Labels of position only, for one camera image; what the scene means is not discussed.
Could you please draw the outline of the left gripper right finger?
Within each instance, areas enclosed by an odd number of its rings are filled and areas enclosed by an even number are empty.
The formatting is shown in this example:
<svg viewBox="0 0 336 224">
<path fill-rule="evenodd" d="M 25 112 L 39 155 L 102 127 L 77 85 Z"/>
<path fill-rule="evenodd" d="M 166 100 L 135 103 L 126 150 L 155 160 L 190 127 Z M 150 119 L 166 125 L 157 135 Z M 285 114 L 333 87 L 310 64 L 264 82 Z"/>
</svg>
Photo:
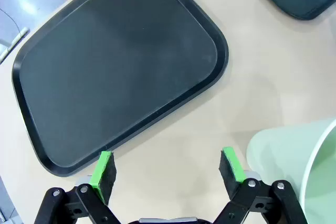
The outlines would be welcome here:
<svg viewBox="0 0 336 224">
<path fill-rule="evenodd" d="M 221 150 L 219 171 L 230 201 L 215 223 L 244 223 L 248 214 L 257 212 L 266 223 L 307 223 L 307 219 L 286 180 L 271 185 L 247 177 L 232 147 Z"/>
</svg>

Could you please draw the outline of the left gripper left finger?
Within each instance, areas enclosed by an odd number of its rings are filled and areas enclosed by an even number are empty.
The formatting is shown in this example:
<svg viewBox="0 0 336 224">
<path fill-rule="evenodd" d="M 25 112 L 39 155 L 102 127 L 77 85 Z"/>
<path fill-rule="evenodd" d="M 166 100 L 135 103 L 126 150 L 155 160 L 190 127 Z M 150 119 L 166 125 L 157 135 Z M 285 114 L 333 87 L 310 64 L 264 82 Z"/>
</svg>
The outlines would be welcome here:
<svg viewBox="0 0 336 224">
<path fill-rule="evenodd" d="M 116 175 L 113 153 L 101 152 L 88 183 L 68 192 L 59 187 L 46 191 L 35 223 L 76 223 L 84 217 L 92 223 L 120 223 L 108 207 Z"/>
</svg>

